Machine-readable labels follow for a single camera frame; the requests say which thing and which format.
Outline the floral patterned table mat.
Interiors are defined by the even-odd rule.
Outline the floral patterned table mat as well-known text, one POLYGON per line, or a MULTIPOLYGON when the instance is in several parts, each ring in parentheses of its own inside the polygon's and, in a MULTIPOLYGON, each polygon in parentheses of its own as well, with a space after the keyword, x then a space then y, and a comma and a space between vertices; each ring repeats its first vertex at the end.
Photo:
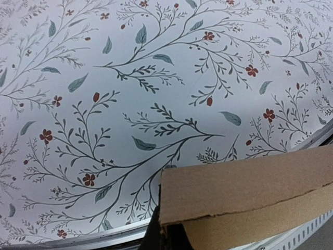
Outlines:
POLYGON ((139 227, 162 170, 332 119, 332 1, 1 1, 1 246, 139 227))

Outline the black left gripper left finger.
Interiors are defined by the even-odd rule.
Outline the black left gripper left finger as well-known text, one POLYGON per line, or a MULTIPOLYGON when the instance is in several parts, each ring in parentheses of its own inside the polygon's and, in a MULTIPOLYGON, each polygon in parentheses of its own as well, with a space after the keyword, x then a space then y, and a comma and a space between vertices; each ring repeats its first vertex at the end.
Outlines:
POLYGON ((151 216, 146 233, 140 244, 140 250, 159 250, 161 241, 161 227, 159 224, 160 206, 157 206, 151 216))

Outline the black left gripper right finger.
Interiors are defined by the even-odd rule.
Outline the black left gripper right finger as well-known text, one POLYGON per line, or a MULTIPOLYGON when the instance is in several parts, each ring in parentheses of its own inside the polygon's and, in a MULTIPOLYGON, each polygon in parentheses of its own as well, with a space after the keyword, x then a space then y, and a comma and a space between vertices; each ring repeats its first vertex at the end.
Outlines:
POLYGON ((193 250, 182 224, 168 226, 168 249, 193 250))

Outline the brown cardboard paper box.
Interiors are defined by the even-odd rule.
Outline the brown cardboard paper box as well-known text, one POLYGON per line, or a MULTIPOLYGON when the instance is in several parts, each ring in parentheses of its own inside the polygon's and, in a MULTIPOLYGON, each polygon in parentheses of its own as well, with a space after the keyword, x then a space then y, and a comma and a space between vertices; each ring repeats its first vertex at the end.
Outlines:
POLYGON ((159 222, 182 225, 193 249, 230 249, 332 209, 332 146, 161 174, 159 222))

